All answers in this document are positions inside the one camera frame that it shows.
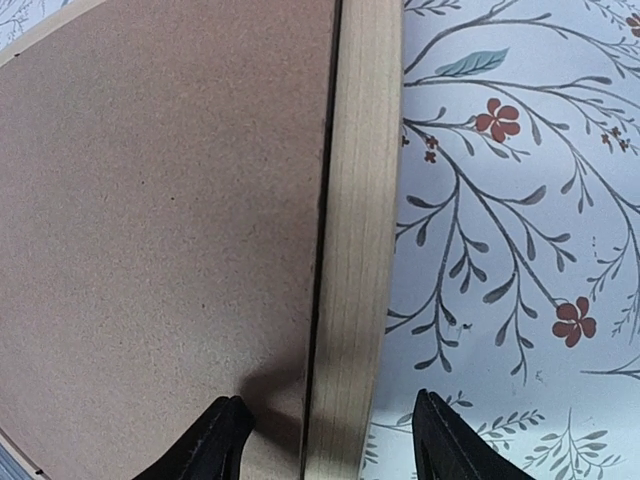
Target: wooden board edge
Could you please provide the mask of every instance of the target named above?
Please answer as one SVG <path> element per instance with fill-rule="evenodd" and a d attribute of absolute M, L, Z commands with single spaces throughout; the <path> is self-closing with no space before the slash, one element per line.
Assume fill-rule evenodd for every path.
<path fill-rule="evenodd" d="M 402 3 L 343 0 L 302 476 L 357 480 L 390 291 Z"/>
<path fill-rule="evenodd" d="M 52 13 L 37 25 L 20 35 L 5 48 L 0 50 L 0 67 L 22 54 L 29 47 L 35 45 L 47 35 L 55 32 L 71 20 L 97 7 L 106 0 L 74 0 L 60 10 Z"/>

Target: wood grain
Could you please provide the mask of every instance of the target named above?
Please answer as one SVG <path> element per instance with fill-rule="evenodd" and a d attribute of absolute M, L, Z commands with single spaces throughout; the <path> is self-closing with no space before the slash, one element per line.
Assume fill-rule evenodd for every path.
<path fill-rule="evenodd" d="M 305 480 L 355 480 L 389 295 L 402 4 L 344 0 Z"/>

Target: white wallpaper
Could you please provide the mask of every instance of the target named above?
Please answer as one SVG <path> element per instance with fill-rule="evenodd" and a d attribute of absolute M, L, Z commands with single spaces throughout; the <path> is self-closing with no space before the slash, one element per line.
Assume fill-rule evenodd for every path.
<path fill-rule="evenodd" d="M 365 480 L 447 399 L 538 479 L 637 479 L 640 8 L 405 0 L 396 256 Z"/>
<path fill-rule="evenodd" d="M 0 50 L 70 0 L 0 0 Z"/>

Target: white surface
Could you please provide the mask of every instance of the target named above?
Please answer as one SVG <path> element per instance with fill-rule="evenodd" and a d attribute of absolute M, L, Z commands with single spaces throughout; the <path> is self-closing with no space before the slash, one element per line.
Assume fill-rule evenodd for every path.
<path fill-rule="evenodd" d="M 411 10 L 418 7 L 419 13 Z M 390 304 L 398 315 L 389 316 L 388 326 L 415 317 L 386 336 L 362 476 L 415 478 L 407 414 L 417 391 L 427 388 L 451 395 L 472 427 L 486 424 L 483 438 L 520 468 L 534 457 L 526 471 L 535 478 L 638 478 L 640 381 L 631 374 L 640 364 L 632 362 L 640 352 L 640 46 L 630 25 L 638 9 L 625 0 L 409 0 L 405 9 L 409 143 L 401 165 Z M 640 35 L 640 16 L 637 21 Z M 426 55 L 414 61 L 427 45 Z M 580 78 L 577 88 L 561 87 Z M 490 128 L 478 130 L 486 126 L 487 117 L 479 115 L 488 113 L 490 99 L 518 111 L 520 131 L 506 127 L 514 130 L 504 142 L 497 131 L 494 138 Z M 423 124 L 412 129 L 410 120 Z M 614 127 L 630 140 L 626 152 Z M 426 144 L 431 137 L 438 146 Z M 427 152 L 435 163 L 425 161 Z M 563 193 L 576 165 L 586 173 Z M 582 185 L 593 206 L 586 196 L 580 201 Z M 538 195 L 529 205 L 508 201 L 533 192 Z M 421 208 L 410 195 L 432 205 L 450 201 L 442 210 Z M 420 246 L 424 221 L 418 220 L 428 215 Z M 468 264 L 459 272 L 456 267 L 464 252 L 461 232 L 481 242 L 478 248 L 466 242 L 466 248 L 484 272 L 471 274 L 464 293 Z M 570 238 L 549 240 L 564 234 Z M 558 248 L 569 252 L 561 254 L 563 271 Z M 496 299 L 490 292 L 514 271 L 512 288 Z M 592 291 L 589 279 L 602 275 L 602 291 L 600 282 Z M 518 283 L 536 318 L 517 303 Z M 552 328 L 556 308 L 578 297 L 588 297 L 586 317 L 597 328 L 593 338 L 583 334 L 569 348 Z M 454 326 L 442 305 L 455 316 Z M 517 319 L 502 335 L 514 306 Z M 434 321 L 436 308 L 433 326 L 416 331 Z M 427 368 L 416 368 L 430 360 Z M 585 373 L 616 368 L 606 375 Z"/>
<path fill-rule="evenodd" d="M 0 50 L 71 0 L 0 0 Z"/>

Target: green leaf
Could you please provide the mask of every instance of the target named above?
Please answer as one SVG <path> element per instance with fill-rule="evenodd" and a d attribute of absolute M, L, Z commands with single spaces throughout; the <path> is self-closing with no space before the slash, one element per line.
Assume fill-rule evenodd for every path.
<path fill-rule="evenodd" d="M 592 432 L 589 435 L 582 437 L 580 440 L 597 440 L 598 438 L 604 437 L 607 433 L 607 430 L 598 430 L 597 432 Z"/>
<path fill-rule="evenodd" d="M 481 51 L 467 55 L 460 60 L 438 67 L 436 75 L 442 77 L 466 77 L 489 72 L 498 68 L 507 56 L 508 48 L 498 51 Z"/>
<path fill-rule="evenodd" d="M 441 303 L 440 308 L 442 309 L 442 313 L 444 313 L 444 319 L 447 321 L 447 323 L 452 327 L 455 327 L 458 323 L 456 317 L 454 317 L 453 314 L 449 310 L 447 310 L 444 304 Z"/>
<path fill-rule="evenodd" d="M 558 271 L 564 272 L 564 258 L 559 253 L 556 253 L 556 264 L 558 265 Z"/>
<path fill-rule="evenodd" d="M 424 333 L 429 329 L 431 329 L 431 327 L 433 327 L 434 325 L 435 325 L 435 322 L 429 323 L 427 325 L 420 325 L 419 327 L 416 327 L 413 330 L 411 330 L 411 335 L 420 335 L 421 333 Z"/>
<path fill-rule="evenodd" d="M 396 422 L 396 427 L 408 424 L 409 422 L 411 422 L 412 418 L 413 418 L 413 413 L 407 413 L 406 415 L 401 416 Z"/>
<path fill-rule="evenodd" d="M 536 244 L 533 243 L 531 232 L 526 227 L 525 232 L 527 234 L 527 258 L 533 262 L 536 259 Z"/>
<path fill-rule="evenodd" d="M 588 448 L 589 450 L 593 450 L 593 451 L 598 451 L 598 450 L 602 450 L 603 448 L 607 448 L 607 444 L 606 443 L 587 443 L 586 445 L 583 445 L 580 448 Z"/>
<path fill-rule="evenodd" d="M 409 202 L 414 207 L 419 208 L 436 208 L 435 205 L 431 205 L 430 203 L 425 202 L 421 198 L 414 197 L 413 195 L 407 195 L 407 202 Z"/>
<path fill-rule="evenodd" d="M 436 359 L 438 358 L 438 356 L 436 355 L 433 358 L 430 358 L 429 360 L 425 360 L 424 362 L 419 362 L 416 363 L 413 368 L 415 368 L 416 370 L 424 370 L 425 368 L 429 368 L 433 362 L 436 361 Z"/>
<path fill-rule="evenodd" d="M 549 238 L 549 240 L 552 242 L 563 243 L 569 240 L 570 238 L 571 238 L 570 233 L 563 233 L 562 235 L 558 235 L 557 237 L 551 237 Z"/>
<path fill-rule="evenodd" d="M 570 262 L 576 263 L 578 261 L 578 259 L 573 253 L 567 252 L 566 250 L 562 250 L 562 249 L 560 249 L 559 252 L 562 255 L 564 255 L 567 258 L 567 260 L 569 260 Z"/>
<path fill-rule="evenodd" d="M 567 474 L 567 470 L 569 470 L 569 464 L 566 464 L 564 467 L 562 467 L 562 470 L 560 470 L 556 475 L 556 480 L 562 480 Z"/>
<path fill-rule="evenodd" d="M 442 339 L 442 343 L 450 348 L 456 348 L 459 345 L 457 340 L 447 340 L 446 338 Z"/>
<path fill-rule="evenodd" d="M 500 347 L 504 343 L 504 339 L 507 336 L 507 328 L 509 328 L 509 323 L 511 323 L 511 319 L 504 322 L 504 325 L 502 325 L 502 327 L 500 327 L 500 330 L 498 330 L 495 339 L 496 347 Z"/>
<path fill-rule="evenodd" d="M 462 284 L 460 285 L 460 293 L 467 293 L 467 290 L 469 290 L 469 283 L 471 282 L 471 272 L 467 271 L 467 274 L 464 277 L 464 280 L 462 281 Z"/>
<path fill-rule="evenodd" d="M 478 250 L 480 253 L 487 253 L 489 251 L 489 245 L 484 242 L 469 240 L 469 245 Z"/>
<path fill-rule="evenodd" d="M 549 469 L 549 471 L 552 472 L 556 468 L 558 468 L 562 464 L 562 462 L 564 462 L 564 459 L 567 458 L 568 453 L 569 452 L 565 453 L 562 457 L 560 457 L 555 462 L 553 462 L 553 465 L 551 465 L 551 468 Z"/>
<path fill-rule="evenodd" d="M 513 370 L 511 370 L 511 371 L 509 372 L 509 375 L 513 376 L 513 375 L 515 375 L 516 373 L 518 373 L 518 372 L 522 369 L 522 365 L 524 365 L 524 363 L 523 363 L 523 362 L 520 362 L 518 365 L 516 365 L 515 367 L 513 367 Z"/>
<path fill-rule="evenodd" d="M 524 313 L 527 314 L 527 316 L 529 318 L 538 318 L 538 312 L 536 312 L 533 308 L 525 305 L 523 302 L 520 302 L 520 306 L 522 307 L 522 310 L 524 311 Z"/>
<path fill-rule="evenodd" d="M 566 195 L 567 193 L 569 193 L 569 190 L 571 190 L 571 187 L 573 187 L 573 182 L 576 181 L 576 176 L 574 175 L 573 177 L 571 177 L 571 179 L 565 183 L 562 188 L 560 189 L 560 193 L 563 195 Z"/>
<path fill-rule="evenodd" d="M 394 312 L 391 309 L 387 310 L 387 316 L 391 318 L 402 318 L 402 319 L 407 318 L 405 315 L 400 315 L 398 312 Z"/>
<path fill-rule="evenodd" d="M 422 224 L 422 226 L 420 227 L 420 230 L 418 230 L 418 235 L 416 236 L 416 244 L 419 247 L 422 247 L 424 245 L 424 242 L 427 240 L 427 226 L 429 225 L 429 222 L 426 221 Z"/>
<path fill-rule="evenodd" d="M 487 281 L 487 274 L 484 270 L 476 267 L 475 265 L 471 265 L 471 268 L 473 269 L 473 274 L 478 280 L 480 280 L 482 283 Z"/>
<path fill-rule="evenodd" d="M 509 291 L 511 285 L 513 285 L 513 281 L 515 280 L 515 278 L 515 275 L 511 275 L 511 278 L 509 278 L 509 280 L 507 280 L 499 287 L 491 290 L 484 297 L 482 297 L 482 301 L 484 303 L 495 303 L 500 300 L 502 297 L 504 297 L 505 293 Z"/>
<path fill-rule="evenodd" d="M 476 154 L 475 150 L 473 149 L 473 145 L 471 145 L 471 142 L 469 142 L 469 140 L 467 140 L 464 136 L 462 137 L 462 140 L 464 141 L 464 146 L 467 147 L 467 152 L 469 152 L 469 155 L 473 157 Z"/>
<path fill-rule="evenodd" d="M 499 148 L 494 147 L 491 144 L 487 144 L 487 146 L 491 149 L 493 153 L 495 153 L 500 158 L 509 158 L 509 154 L 504 150 L 500 150 Z"/>
<path fill-rule="evenodd" d="M 593 82 L 601 83 L 602 85 L 611 85 L 611 79 L 609 77 L 589 76 L 584 77 L 582 80 L 591 80 Z"/>
<path fill-rule="evenodd" d="M 451 373 L 451 363 L 449 362 L 449 360 L 447 360 L 447 357 L 445 357 L 443 353 L 440 353 L 440 363 L 442 364 L 442 368 L 444 368 L 445 372 Z"/>
<path fill-rule="evenodd" d="M 540 135 L 540 129 L 536 122 L 531 119 L 531 135 L 533 136 L 533 141 L 536 145 L 540 145 L 542 143 L 542 136 Z"/>
<path fill-rule="evenodd" d="M 520 337 L 520 343 L 522 343 L 522 345 L 525 348 L 528 349 L 532 349 L 533 348 L 533 342 L 531 342 L 531 340 L 529 340 L 528 338 L 525 337 Z"/>
<path fill-rule="evenodd" d="M 456 264 L 453 266 L 453 268 L 449 270 L 450 278 L 456 278 L 458 275 L 460 275 L 460 272 L 462 271 L 462 267 L 464 267 L 464 263 L 466 259 L 467 259 L 466 255 L 463 254 L 460 257 L 460 260 L 458 260 Z"/>
<path fill-rule="evenodd" d="M 544 198 L 547 193 L 547 186 L 542 185 L 536 189 L 531 195 L 528 195 L 520 200 L 510 200 L 513 203 L 519 203 L 520 205 L 535 205 Z"/>

